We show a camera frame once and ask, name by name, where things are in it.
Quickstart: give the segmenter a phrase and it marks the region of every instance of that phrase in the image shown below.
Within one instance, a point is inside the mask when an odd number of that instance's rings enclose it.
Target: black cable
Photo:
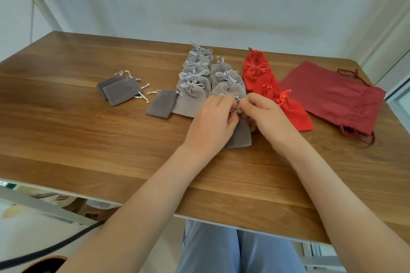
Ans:
[[[79,239],[82,237],[84,234],[90,232],[91,230],[99,227],[100,225],[104,224],[106,220],[99,221],[93,225],[90,225],[88,228],[81,230],[79,233],[74,234],[73,236],[69,237],[68,239],[61,241],[53,246],[47,247],[43,250],[36,251],[34,253],[24,255],[21,257],[5,260],[0,262],[0,271],[12,268],[14,266],[18,266],[20,264],[30,262],[33,260],[36,260],[38,258],[44,257],[50,253],[53,253],[56,250],[59,250],[60,248],[63,248],[64,246],[67,246],[68,244],[74,242],[75,240]]]

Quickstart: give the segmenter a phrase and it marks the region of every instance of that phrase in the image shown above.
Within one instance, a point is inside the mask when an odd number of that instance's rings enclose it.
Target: maroon drawstring bag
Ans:
[[[331,71],[305,61],[280,86],[282,90],[291,89],[292,98],[306,111],[339,126],[343,135],[356,135],[372,145],[373,129],[386,92],[370,86],[357,73],[357,69]],[[363,141],[360,135],[371,137],[371,141]]]

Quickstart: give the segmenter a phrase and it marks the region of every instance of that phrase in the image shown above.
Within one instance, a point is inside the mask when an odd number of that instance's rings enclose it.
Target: wooden table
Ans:
[[[120,70],[147,91],[175,88],[192,47],[52,32],[0,64],[0,178],[125,202],[182,144],[191,118],[145,115],[132,99],[116,107],[95,85]],[[242,72],[246,50],[213,48]],[[281,81],[304,60],[354,70],[352,60],[267,53]],[[366,147],[312,116],[305,138],[387,225],[410,243],[410,138],[383,104]],[[248,148],[223,149],[188,188],[178,214],[328,243],[295,172],[256,132]]]

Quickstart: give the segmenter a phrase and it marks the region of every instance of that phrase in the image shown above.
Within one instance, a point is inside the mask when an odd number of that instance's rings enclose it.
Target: person's left hand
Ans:
[[[189,127],[183,146],[211,160],[228,142],[239,122],[232,94],[209,96]]]

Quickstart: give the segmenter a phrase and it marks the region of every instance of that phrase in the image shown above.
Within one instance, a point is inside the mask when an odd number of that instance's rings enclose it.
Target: pants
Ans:
[[[289,240],[188,220],[176,273],[306,273]]]

